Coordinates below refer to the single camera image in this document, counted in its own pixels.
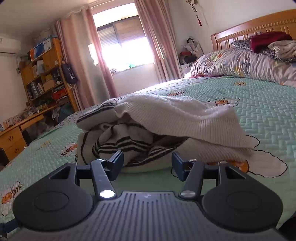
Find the wooden bookshelf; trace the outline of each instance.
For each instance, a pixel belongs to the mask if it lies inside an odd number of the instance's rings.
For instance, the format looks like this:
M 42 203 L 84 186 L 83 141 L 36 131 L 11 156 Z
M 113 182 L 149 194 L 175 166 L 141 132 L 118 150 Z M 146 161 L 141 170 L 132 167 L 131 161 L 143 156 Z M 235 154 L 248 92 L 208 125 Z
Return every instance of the wooden bookshelf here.
M 38 60 L 43 60 L 45 71 L 43 73 L 41 73 L 40 75 L 38 75 L 37 77 L 34 77 L 33 66 L 36 65 L 36 62 Z M 69 84 L 66 82 L 64 73 L 62 71 L 62 64 L 63 64 L 63 55 L 62 55 L 61 43 L 60 43 L 59 39 L 53 38 L 51 50 L 45 52 L 44 54 L 42 54 L 41 56 L 39 56 L 38 58 L 36 58 L 31 63 L 29 63 L 28 65 L 26 65 L 24 68 L 21 69 L 23 85 L 24 85 L 25 92 L 26 92 L 30 106 L 32 106 L 34 104 L 37 105 L 38 102 L 40 102 L 40 100 L 50 98 L 53 89 L 64 85 L 66 92 L 67 92 L 67 96 L 69 97 L 69 100 L 70 100 L 70 103 L 72 105 L 74 112 L 78 111 L 78 108 L 77 108 L 77 105 L 76 105 L 76 102 L 74 99 L 73 90 L 69 86 Z M 59 74 L 61 77 L 61 83 L 44 91 L 43 84 L 45 83 L 45 76 L 47 76 L 48 74 L 50 74 L 56 70 L 59 71 Z M 28 93 L 28 88 L 31 89 L 31 83 L 33 83 L 33 82 L 36 84 L 36 86 L 38 86 L 38 83 L 40 83 L 43 88 L 43 92 L 40 93 L 40 95 L 38 95 L 37 97 L 34 97 Z

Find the wooden desk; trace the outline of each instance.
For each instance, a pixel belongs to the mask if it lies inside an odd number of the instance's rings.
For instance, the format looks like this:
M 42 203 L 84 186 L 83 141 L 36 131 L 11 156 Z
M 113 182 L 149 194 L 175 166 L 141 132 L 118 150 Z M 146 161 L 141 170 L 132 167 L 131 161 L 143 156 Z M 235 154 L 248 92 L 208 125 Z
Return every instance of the wooden desk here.
M 54 108 L 56 108 L 56 106 L 50 107 L 46 110 L 29 116 L 20 123 L 0 133 L 0 147 L 4 149 L 9 161 L 14 159 L 27 146 L 21 132 L 34 123 L 42 120 L 44 118 L 43 114 Z

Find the red box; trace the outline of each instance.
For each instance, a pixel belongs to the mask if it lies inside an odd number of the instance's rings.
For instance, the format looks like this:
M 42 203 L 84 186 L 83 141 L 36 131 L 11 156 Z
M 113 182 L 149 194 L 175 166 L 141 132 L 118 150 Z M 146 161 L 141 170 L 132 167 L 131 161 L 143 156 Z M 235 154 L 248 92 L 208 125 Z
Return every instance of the red box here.
M 54 100 L 58 100 L 58 99 L 64 97 L 65 95 L 67 95 L 67 92 L 66 92 L 66 89 L 63 88 L 63 89 L 57 91 L 56 93 L 52 93 L 52 98 Z

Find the window sill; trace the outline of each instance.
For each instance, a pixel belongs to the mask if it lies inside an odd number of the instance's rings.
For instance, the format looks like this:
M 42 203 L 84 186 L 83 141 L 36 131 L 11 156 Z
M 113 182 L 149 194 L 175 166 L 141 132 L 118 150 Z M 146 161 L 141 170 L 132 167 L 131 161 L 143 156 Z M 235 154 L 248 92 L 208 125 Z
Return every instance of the window sill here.
M 131 67 L 131 68 L 129 68 L 129 69 L 125 69 L 125 70 L 123 70 L 123 71 L 117 71 L 117 72 L 115 72 L 115 73 L 112 73 L 112 75 L 116 75 L 116 74 L 119 74 L 119 73 L 123 73 L 123 72 L 125 72 L 125 71 L 129 71 L 130 69 L 134 69 L 134 68 L 137 68 L 137 67 L 140 67 L 140 66 L 144 66 L 144 65 L 148 65 L 148 64 L 140 64 L 140 65 L 137 65 L 137 66 Z

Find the bee print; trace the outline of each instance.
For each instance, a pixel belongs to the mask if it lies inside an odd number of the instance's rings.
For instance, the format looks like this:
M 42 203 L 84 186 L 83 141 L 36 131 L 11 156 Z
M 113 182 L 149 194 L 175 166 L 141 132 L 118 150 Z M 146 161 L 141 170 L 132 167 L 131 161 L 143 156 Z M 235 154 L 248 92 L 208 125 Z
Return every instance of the bee print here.
M 3 216 L 7 216 L 14 199 L 22 192 L 22 184 L 16 182 L 11 188 L 8 188 L 1 194 L 0 210 Z
M 51 145 L 51 140 L 49 140 L 49 141 L 47 141 L 47 142 L 44 142 L 41 146 L 40 146 L 40 148 L 38 148 L 37 150 L 40 150 L 41 148 L 44 148 L 44 147 L 48 147 L 48 146 L 50 146 Z
M 232 106 L 237 106 L 239 99 L 219 99 L 219 100 L 214 100 L 214 101 L 206 101 L 203 102 L 203 104 L 213 107 L 213 106 L 221 106 L 221 105 L 225 105 L 225 104 L 230 104 Z
M 68 157 L 70 156 L 75 150 L 77 149 L 77 144 L 76 143 L 70 143 L 66 145 L 65 149 L 61 150 L 59 154 L 60 156 Z
M 183 92 L 178 91 L 178 92 L 169 93 L 168 96 L 176 96 L 176 95 L 182 95 L 182 94 L 185 94 L 185 91 L 183 91 Z
M 238 86 L 246 86 L 246 82 L 235 82 L 233 85 L 238 85 Z

